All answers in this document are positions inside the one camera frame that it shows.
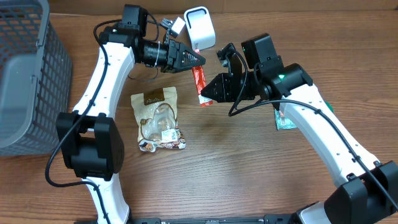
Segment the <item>white barcode scanner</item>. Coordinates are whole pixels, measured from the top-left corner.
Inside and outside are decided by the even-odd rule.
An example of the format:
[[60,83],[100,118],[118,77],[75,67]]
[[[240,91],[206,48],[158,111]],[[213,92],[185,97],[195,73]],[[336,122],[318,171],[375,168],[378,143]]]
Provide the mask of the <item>white barcode scanner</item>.
[[205,6],[188,9],[183,16],[193,50],[208,49],[215,45],[215,29]]

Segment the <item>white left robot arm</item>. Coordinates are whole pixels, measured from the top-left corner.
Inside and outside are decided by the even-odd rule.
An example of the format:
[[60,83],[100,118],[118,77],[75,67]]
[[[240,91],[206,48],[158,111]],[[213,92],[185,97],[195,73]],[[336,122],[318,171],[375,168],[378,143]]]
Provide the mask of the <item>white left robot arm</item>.
[[206,60],[191,47],[174,40],[162,43],[145,38],[147,25],[157,21],[146,9],[124,6],[121,19],[101,23],[94,31],[99,45],[98,61],[91,80],[70,113],[56,121],[59,144],[66,168],[88,187],[98,217],[95,223],[131,223],[119,172],[124,162],[124,143],[114,122],[116,107],[127,76],[136,63],[178,73],[204,65]]

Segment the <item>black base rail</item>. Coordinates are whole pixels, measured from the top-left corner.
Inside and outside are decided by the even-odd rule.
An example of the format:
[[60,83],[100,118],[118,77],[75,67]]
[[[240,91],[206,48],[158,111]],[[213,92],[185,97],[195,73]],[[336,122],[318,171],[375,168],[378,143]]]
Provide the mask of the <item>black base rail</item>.
[[294,224],[301,223],[293,214],[264,215],[263,217],[229,218],[129,218],[127,224]]

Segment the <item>red stick packet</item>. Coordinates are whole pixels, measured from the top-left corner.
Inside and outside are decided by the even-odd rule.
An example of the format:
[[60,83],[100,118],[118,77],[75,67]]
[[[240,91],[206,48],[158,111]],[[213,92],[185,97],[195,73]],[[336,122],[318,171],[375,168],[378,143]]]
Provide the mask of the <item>red stick packet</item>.
[[206,80],[205,80],[205,74],[204,74],[203,67],[201,65],[195,66],[192,68],[192,72],[193,72],[193,79],[195,81],[195,86],[196,86],[197,92],[198,92],[198,99],[199,99],[200,106],[206,107],[206,106],[212,105],[213,104],[212,99],[201,95],[202,89],[204,89],[204,87],[206,87]]

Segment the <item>beige snack pouch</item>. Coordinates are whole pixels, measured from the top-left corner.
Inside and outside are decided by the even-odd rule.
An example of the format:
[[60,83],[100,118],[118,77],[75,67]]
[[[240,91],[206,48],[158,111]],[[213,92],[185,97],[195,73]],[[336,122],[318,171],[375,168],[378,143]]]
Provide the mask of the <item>beige snack pouch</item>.
[[137,143],[141,151],[185,149],[186,140],[178,126],[174,86],[131,95],[131,106],[139,128]]

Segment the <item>grey plastic mesh basket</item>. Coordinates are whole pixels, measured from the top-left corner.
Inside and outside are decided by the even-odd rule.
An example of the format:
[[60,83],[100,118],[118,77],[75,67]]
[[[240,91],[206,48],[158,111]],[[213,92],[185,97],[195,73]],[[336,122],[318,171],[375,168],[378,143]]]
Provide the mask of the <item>grey plastic mesh basket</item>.
[[47,154],[58,144],[72,60],[47,1],[1,1],[1,155]]

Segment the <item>teal tissue pack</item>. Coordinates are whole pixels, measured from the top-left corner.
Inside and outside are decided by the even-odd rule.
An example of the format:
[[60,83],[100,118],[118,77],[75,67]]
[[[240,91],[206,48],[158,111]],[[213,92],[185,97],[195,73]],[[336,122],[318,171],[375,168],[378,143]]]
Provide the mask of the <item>teal tissue pack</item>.
[[288,119],[281,111],[274,110],[275,125],[277,130],[280,129],[295,129],[297,126]]

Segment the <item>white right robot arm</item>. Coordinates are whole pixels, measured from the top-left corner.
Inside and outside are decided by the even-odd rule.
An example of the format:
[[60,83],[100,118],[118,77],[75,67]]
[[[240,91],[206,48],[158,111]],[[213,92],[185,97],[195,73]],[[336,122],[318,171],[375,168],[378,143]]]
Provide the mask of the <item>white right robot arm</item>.
[[294,213],[265,215],[264,223],[376,223],[397,212],[397,164],[382,163],[342,125],[323,100],[310,75],[298,64],[284,65],[271,36],[262,34],[219,50],[228,71],[204,89],[204,97],[231,103],[230,116],[272,105],[306,137],[329,171],[335,191],[324,201]]

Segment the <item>green lidded jar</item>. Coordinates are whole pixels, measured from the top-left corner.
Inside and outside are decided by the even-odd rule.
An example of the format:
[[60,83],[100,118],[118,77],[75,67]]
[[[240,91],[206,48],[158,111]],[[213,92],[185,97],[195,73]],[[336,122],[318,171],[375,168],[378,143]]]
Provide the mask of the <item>green lidded jar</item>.
[[327,107],[329,108],[329,110],[333,113],[333,107],[331,104],[329,104],[329,102],[325,101],[325,104],[327,105]]

